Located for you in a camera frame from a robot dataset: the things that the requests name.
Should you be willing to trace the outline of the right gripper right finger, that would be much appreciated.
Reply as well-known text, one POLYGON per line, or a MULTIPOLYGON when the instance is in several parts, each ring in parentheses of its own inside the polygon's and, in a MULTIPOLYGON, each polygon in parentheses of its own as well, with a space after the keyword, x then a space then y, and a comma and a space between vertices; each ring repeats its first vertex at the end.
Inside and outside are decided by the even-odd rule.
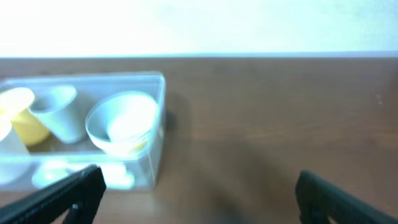
POLYGON ((397 224, 397 219, 376 210, 316 174, 303 170, 295 186, 302 223, 397 224))

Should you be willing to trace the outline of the grey plastic bowl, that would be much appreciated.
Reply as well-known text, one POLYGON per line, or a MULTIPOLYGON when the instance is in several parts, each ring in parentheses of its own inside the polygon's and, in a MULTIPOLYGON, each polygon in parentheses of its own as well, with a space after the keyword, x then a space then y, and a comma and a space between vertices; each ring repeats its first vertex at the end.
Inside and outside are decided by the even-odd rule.
POLYGON ((149 141, 158 109, 149 94, 122 91, 92 107, 85 120, 86 132, 93 144, 107 154, 138 154, 149 141))

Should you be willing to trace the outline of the clear plastic container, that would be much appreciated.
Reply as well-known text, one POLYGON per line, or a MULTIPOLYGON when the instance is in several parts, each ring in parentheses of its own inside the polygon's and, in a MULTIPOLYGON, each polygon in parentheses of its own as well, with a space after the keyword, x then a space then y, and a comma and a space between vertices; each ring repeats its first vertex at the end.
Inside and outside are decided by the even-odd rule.
POLYGON ((153 188, 164 141, 166 82, 163 74, 149 71, 8 79, 1 83, 1 92, 25 87, 37 97, 40 92, 58 85, 76 88, 84 125, 92 107, 111 95, 122 91, 149 94, 156 100, 159 109, 148 143, 138 154, 114 156, 96 147, 87 132, 85 138, 72 144, 61 142, 50 132, 50 136, 41 143, 26 146, 11 122, 1 116, 1 190, 42 189, 92 164, 101 167, 109 189, 153 188))

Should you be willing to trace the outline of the grey plastic cup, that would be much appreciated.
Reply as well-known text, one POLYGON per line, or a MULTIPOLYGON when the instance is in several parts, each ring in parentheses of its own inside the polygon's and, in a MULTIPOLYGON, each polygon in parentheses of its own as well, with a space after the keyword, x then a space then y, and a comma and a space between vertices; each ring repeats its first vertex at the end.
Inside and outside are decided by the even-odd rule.
POLYGON ((29 112, 65 144, 81 141, 86 136, 78 92, 72 85, 52 86, 40 92, 29 106, 29 112))

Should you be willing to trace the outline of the yellow plastic cup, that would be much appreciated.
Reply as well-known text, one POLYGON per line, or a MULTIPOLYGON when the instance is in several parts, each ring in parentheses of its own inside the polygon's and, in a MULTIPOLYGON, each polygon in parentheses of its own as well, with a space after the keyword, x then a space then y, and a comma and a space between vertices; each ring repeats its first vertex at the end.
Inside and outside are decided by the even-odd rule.
POLYGON ((50 131, 29 111, 35 100, 33 91, 25 87, 1 92, 1 116, 7 118, 26 146, 46 140, 50 131))

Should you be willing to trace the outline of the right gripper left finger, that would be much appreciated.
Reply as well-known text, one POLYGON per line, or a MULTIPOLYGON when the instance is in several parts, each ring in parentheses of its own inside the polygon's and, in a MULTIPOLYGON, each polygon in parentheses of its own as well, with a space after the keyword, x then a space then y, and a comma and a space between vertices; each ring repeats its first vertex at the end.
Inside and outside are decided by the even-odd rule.
POLYGON ((90 165, 72 175, 1 207, 1 223, 93 223, 106 190, 102 170, 90 165))

